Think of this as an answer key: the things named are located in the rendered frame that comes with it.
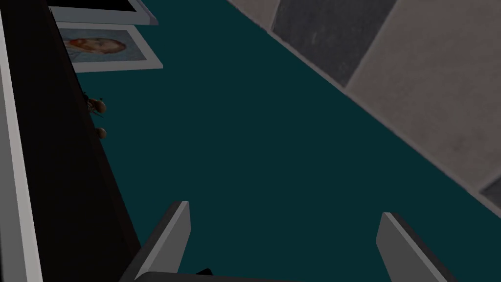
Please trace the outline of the framed portrait picture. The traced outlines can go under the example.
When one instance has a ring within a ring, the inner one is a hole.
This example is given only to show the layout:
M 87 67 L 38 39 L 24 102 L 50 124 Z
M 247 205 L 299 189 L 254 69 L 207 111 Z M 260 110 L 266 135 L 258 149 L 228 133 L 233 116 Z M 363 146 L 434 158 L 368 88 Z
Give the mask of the framed portrait picture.
M 134 25 L 57 22 L 76 73 L 161 69 Z

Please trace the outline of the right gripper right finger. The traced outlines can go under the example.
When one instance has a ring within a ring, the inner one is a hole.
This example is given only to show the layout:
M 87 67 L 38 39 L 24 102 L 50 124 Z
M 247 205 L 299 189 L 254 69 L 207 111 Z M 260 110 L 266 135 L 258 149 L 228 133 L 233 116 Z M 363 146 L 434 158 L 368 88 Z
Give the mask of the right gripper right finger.
M 382 213 L 376 245 L 391 282 L 458 282 L 413 228 L 395 212 Z

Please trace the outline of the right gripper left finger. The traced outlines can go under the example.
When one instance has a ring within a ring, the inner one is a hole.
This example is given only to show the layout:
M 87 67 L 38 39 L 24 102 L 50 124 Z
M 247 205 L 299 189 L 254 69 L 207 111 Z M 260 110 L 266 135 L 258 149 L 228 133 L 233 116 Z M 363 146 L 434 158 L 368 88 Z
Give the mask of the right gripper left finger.
M 120 282 L 138 282 L 152 273 L 177 273 L 191 232 L 187 201 L 175 201 L 133 258 Z

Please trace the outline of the brown round door knob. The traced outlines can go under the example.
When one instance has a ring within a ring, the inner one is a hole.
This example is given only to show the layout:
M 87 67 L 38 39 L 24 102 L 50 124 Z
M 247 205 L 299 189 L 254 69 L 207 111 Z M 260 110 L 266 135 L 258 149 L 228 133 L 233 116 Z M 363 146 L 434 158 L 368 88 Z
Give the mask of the brown round door knob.
M 107 107 L 101 98 L 100 99 L 89 98 L 86 92 L 83 92 L 83 99 L 87 105 L 88 113 L 102 117 L 101 114 L 105 113 Z M 95 132 L 99 139 L 104 139 L 107 135 L 106 130 L 101 127 L 96 127 Z

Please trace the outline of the framed dark picture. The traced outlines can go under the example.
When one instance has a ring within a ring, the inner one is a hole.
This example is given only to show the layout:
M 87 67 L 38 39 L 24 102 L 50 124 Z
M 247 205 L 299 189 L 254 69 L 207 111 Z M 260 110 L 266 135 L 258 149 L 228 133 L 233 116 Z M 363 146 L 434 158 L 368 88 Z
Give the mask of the framed dark picture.
M 158 25 L 141 0 L 46 0 L 57 22 Z

